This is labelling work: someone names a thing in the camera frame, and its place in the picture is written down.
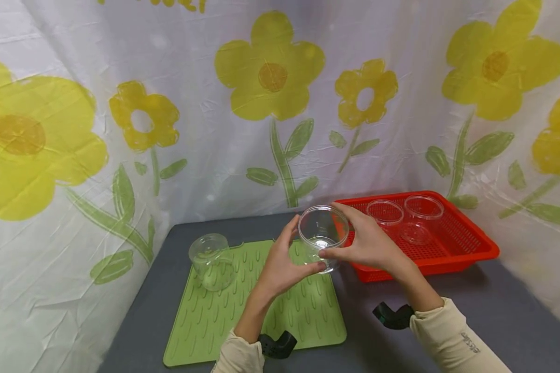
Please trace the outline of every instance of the red basket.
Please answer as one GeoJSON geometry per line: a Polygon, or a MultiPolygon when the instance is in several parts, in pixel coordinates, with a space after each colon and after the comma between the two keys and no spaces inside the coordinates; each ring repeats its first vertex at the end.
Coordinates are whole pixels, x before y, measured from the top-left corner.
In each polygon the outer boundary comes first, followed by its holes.
{"type": "MultiPolygon", "coordinates": [[[[431,190],[421,192],[395,193],[391,195],[369,196],[337,200],[337,203],[349,205],[363,213],[367,204],[376,199],[387,199],[403,206],[410,195],[424,195],[437,199],[444,205],[444,215],[435,230],[430,232],[432,240],[425,245],[414,245],[395,237],[395,243],[420,268],[423,275],[447,274],[465,270],[479,260],[495,259],[500,255],[500,248],[487,235],[460,212],[440,193],[431,190]]],[[[355,239],[351,229],[344,246],[350,246],[355,239]]],[[[352,264],[362,282],[374,282],[392,279],[386,271],[352,264]]]]}

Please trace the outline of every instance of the wrist mount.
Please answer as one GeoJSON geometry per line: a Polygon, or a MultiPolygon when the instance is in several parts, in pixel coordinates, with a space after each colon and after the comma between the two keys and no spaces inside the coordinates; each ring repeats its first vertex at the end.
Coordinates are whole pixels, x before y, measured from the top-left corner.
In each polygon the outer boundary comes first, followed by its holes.
{"type": "Polygon", "coordinates": [[[381,302],[375,307],[373,314],[388,329],[403,330],[409,327],[410,319],[415,311],[411,306],[404,305],[394,312],[386,303],[381,302]]]}
{"type": "Polygon", "coordinates": [[[268,334],[260,334],[257,340],[261,342],[263,356],[271,358],[287,358],[297,345],[297,339],[287,330],[284,330],[277,341],[268,334]]]}

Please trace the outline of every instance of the green drying mat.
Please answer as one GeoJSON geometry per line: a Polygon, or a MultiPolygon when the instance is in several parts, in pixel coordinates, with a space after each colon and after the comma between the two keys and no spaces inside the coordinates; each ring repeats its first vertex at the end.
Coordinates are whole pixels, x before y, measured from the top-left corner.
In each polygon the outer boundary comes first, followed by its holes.
{"type": "MultiPolygon", "coordinates": [[[[191,268],[164,353],[166,366],[218,359],[220,347],[241,317],[272,244],[271,240],[250,242],[230,250],[236,279],[221,291],[205,290],[191,268]]],[[[295,263],[299,262],[299,246],[291,247],[295,263]]],[[[337,345],[346,340],[330,275],[310,276],[274,301],[262,333],[278,339],[284,330],[297,339],[296,349],[337,345]]]]}

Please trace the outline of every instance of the clear plastic cup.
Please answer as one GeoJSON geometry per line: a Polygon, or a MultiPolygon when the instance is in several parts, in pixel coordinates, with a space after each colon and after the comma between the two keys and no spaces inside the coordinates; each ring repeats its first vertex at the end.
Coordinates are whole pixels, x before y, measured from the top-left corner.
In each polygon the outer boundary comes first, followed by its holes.
{"type": "Polygon", "coordinates": [[[441,202],[428,196],[412,195],[404,201],[404,223],[400,235],[414,245],[425,245],[432,240],[431,232],[444,215],[441,202]]]}
{"type": "Polygon", "coordinates": [[[189,259],[203,287],[209,291],[220,291],[236,278],[233,256],[226,237],[210,233],[199,237],[189,248],[189,259]]]}
{"type": "Polygon", "coordinates": [[[387,199],[374,200],[367,205],[367,215],[374,218],[391,239],[398,236],[398,225],[404,218],[404,211],[398,204],[387,199]]]}
{"type": "Polygon", "coordinates": [[[348,219],[337,209],[324,205],[308,208],[299,218],[297,232],[293,235],[298,238],[293,245],[296,245],[299,258],[303,258],[303,262],[297,264],[324,262],[326,270],[321,274],[334,271],[339,262],[321,259],[319,251],[342,246],[348,238],[348,231],[348,219]]]}

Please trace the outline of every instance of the tabletop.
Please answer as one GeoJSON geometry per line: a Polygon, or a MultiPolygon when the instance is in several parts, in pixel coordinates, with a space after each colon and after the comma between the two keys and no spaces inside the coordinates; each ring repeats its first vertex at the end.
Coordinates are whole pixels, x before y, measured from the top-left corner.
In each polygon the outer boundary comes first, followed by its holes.
{"type": "MultiPolygon", "coordinates": [[[[230,246],[279,235],[291,213],[181,224],[172,228],[114,338],[99,373],[210,372],[214,363],[166,368],[163,354],[190,270],[190,244],[206,233],[230,246]]],[[[497,260],[457,274],[429,276],[452,298],[470,327],[513,372],[560,373],[560,321],[497,260]]],[[[386,329],[371,311],[379,302],[398,309],[406,301],[393,281],[361,283],[343,263],[332,274],[347,339],[342,345],[296,350],[265,362],[265,372],[440,372],[409,329],[386,329]]]]}

